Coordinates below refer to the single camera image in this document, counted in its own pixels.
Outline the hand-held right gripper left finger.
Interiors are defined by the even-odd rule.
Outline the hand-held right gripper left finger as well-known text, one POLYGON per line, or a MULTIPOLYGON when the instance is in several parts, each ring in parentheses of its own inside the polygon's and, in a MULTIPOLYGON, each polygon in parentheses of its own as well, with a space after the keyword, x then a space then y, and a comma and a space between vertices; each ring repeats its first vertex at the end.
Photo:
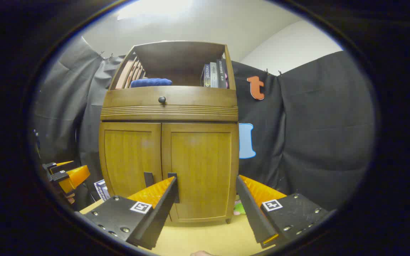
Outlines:
POLYGON ((85 214, 76 211, 75 216, 106 238, 151 250, 177 196, 178 179, 172 176, 129 197, 112 196, 85 214))

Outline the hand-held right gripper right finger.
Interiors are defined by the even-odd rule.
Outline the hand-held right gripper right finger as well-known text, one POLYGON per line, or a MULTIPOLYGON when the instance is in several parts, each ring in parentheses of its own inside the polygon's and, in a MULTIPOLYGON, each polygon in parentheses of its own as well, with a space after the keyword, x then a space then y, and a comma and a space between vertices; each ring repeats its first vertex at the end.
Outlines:
POLYGON ((284 246, 304 237, 335 213, 301 193, 287 196, 242 175, 236 178, 236 190, 262 248, 284 246))

